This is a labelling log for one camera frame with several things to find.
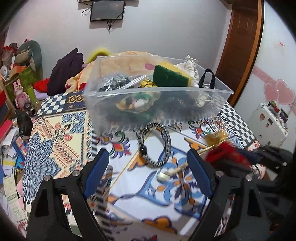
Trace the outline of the floral patterned cloth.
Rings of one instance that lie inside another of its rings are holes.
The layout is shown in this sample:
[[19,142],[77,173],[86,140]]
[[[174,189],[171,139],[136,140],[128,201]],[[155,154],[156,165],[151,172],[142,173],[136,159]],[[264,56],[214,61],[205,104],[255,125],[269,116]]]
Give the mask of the floral patterned cloth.
[[157,87],[149,79],[143,80],[139,85],[135,86],[133,91],[115,96],[115,106],[127,113],[143,113],[152,107],[155,101],[161,97],[160,91],[143,91],[142,88]]

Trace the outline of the gold ribbon pouch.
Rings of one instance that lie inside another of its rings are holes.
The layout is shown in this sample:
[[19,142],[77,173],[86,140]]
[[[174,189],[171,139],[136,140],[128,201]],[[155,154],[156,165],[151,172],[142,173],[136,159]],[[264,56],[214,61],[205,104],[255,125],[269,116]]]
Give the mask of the gold ribbon pouch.
[[212,150],[213,148],[219,146],[222,142],[229,138],[229,133],[226,130],[222,130],[220,132],[209,133],[205,135],[204,139],[208,144],[208,147],[205,149],[198,151],[198,154],[203,154],[207,151]]

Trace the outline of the brown wooden door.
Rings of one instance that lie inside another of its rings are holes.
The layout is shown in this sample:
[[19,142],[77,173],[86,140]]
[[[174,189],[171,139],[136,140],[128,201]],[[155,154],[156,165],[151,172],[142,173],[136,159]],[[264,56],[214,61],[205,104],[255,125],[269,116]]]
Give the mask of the brown wooden door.
[[232,1],[231,4],[229,28],[216,76],[233,90],[228,102],[235,106],[259,51],[264,1]]

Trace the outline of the patterned bed cover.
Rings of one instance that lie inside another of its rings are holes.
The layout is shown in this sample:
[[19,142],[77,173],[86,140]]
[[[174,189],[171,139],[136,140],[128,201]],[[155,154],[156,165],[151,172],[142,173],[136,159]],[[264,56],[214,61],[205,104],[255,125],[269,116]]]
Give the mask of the patterned bed cover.
[[[186,161],[191,148],[207,147],[204,136],[226,129],[229,140],[246,148],[255,136],[228,102],[217,117],[166,126],[171,155],[163,170]],[[28,216],[42,179],[69,176],[81,170],[101,149],[109,166],[89,203],[109,240],[187,240],[197,227],[209,199],[198,188],[189,168],[166,182],[159,169],[140,158],[135,132],[110,132],[97,137],[82,91],[43,100],[33,124],[23,177],[23,200]]]

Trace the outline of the cream drawstring pouch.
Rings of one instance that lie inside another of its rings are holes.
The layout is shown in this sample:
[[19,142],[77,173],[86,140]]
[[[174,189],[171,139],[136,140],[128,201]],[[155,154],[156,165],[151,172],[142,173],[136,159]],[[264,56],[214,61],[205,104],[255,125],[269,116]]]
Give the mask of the cream drawstring pouch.
[[191,58],[190,55],[187,55],[186,62],[179,63],[175,65],[180,70],[184,71],[187,75],[191,77],[191,87],[198,87],[199,85],[199,73],[197,70],[198,60]]

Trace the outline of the clear plastic storage bin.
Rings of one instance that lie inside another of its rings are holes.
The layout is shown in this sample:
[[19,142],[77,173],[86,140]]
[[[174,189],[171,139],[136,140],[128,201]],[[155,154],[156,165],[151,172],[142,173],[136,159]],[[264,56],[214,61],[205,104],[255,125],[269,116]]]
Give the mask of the clear plastic storage bin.
[[140,53],[98,57],[84,98],[99,135],[151,122],[181,123],[216,116],[232,94],[191,57]]

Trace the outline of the red fabric pouch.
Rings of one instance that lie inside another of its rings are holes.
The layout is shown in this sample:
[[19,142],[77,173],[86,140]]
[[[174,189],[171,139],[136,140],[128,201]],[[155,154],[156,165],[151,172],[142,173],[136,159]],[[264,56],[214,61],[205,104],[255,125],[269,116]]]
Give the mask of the red fabric pouch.
[[251,170],[248,160],[229,142],[222,142],[210,150],[205,157],[205,161],[213,167],[218,167],[221,164],[234,164],[238,168]]

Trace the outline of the yellow green sponge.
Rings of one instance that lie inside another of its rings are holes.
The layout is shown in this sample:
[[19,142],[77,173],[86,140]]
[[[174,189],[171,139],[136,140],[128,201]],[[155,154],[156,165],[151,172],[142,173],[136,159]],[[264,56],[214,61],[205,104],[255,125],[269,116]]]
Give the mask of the yellow green sponge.
[[152,81],[158,87],[189,87],[194,78],[168,62],[161,62],[154,68]]

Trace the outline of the dark purple garment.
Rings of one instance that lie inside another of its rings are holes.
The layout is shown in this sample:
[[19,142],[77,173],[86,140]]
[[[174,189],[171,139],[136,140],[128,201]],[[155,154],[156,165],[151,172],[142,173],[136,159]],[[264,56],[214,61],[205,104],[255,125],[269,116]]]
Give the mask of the dark purple garment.
[[78,48],[59,59],[47,83],[48,96],[65,93],[67,80],[80,73],[83,64],[83,54],[78,52]]

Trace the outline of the pink rabbit plush toy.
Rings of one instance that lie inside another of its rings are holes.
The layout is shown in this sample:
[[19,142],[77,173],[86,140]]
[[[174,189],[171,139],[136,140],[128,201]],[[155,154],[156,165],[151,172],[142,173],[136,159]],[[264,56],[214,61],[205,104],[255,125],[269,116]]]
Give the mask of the pink rabbit plush toy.
[[31,100],[26,92],[24,92],[20,79],[13,83],[16,107],[24,110],[25,104],[30,103]]

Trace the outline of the green cardboard box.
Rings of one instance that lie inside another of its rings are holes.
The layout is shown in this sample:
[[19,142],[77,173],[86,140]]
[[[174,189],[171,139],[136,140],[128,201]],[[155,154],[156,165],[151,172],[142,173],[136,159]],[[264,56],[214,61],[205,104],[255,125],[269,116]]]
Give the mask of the green cardboard box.
[[9,73],[8,78],[3,81],[11,101],[15,101],[13,83],[17,82],[18,79],[24,90],[26,90],[28,85],[33,86],[35,82],[40,80],[38,73],[34,72],[30,66],[27,68],[24,66],[15,66]]

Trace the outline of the red box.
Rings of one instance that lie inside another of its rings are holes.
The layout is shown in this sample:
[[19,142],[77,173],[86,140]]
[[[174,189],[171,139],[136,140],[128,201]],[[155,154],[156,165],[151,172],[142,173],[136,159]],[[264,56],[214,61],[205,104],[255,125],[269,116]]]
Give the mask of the red box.
[[6,102],[6,93],[5,93],[4,90],[2,90],[0,92],[0,108],[3,107],[3,105],[5,104],[5,102]]

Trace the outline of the peach floral blanket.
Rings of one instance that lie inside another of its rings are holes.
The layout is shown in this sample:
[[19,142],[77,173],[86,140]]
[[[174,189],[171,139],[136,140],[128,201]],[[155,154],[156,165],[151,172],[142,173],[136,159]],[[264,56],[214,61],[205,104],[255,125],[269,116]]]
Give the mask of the peach floral blanket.
[[76,76],[66,82],[66,92],[76,92],[86,87],[88,81],[93,80],[99,85],[104,77],[115,74],[125,76],[151,75],[154,68],[161,62],[168,62],[164,57],[147,52],[127,51],[109,56],[99,56]]

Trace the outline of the grey plush toy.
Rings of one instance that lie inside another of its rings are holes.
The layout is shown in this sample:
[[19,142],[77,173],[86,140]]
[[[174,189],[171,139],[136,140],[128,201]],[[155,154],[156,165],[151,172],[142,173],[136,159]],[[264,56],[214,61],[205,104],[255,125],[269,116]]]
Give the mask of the grey plush toy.
[[15,63],[20,66],[30,66],[41,79],[43,78],[42,54],[37,41],[29,40],[20,45],[16,52]]

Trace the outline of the yellow fuzzy hoop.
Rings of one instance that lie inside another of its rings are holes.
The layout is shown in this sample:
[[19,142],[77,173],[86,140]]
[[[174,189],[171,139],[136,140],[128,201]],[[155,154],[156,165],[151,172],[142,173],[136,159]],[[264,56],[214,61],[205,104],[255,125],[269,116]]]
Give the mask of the yellow fuzzy hoop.
[[99,57],[99,56],[109,56],[109,55],[111,55],[111,52],[108,49],[106,49],[106,48],[98,48],[98,49],[94,50],[90,54],[89,58],[85,61],[85,63],[89,64],[92,61],[95,61],[96,58]]

